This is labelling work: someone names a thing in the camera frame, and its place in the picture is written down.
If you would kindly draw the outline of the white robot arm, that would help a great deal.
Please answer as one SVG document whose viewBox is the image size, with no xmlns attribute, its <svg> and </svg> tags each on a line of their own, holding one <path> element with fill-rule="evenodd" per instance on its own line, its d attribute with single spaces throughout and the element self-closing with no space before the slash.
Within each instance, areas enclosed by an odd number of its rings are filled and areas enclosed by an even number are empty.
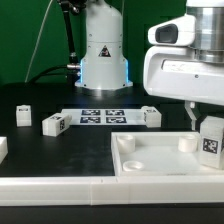
<svg viewBox="0 0 224 224">
<path fill-rule="evenodd" d="M 184 16 L 149 29 L 143 85 L 151 96 L 224 106 L 224 0 L 187 0 Z M 105 0 L 87 0 L 87 51 L 75 83 L 96 96 L 132 85 L 122 53 L 123 18 Z"/>
</svg>

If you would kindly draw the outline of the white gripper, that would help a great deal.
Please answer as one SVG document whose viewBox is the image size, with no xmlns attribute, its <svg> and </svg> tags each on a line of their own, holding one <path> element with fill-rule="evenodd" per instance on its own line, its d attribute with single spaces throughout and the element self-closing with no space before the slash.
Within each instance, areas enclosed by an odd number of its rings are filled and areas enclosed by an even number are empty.
<svg viewBox="0 0 224 224">
<path fill-rule="evenodd" d="M 204 63 L 185 47 L 151 47 L 144 59 L 143 85 L 149 95 L 186 101 L 185 110 L 196 130 L 196 102 L 224 106 L 224 65 Z"/>
</svg>

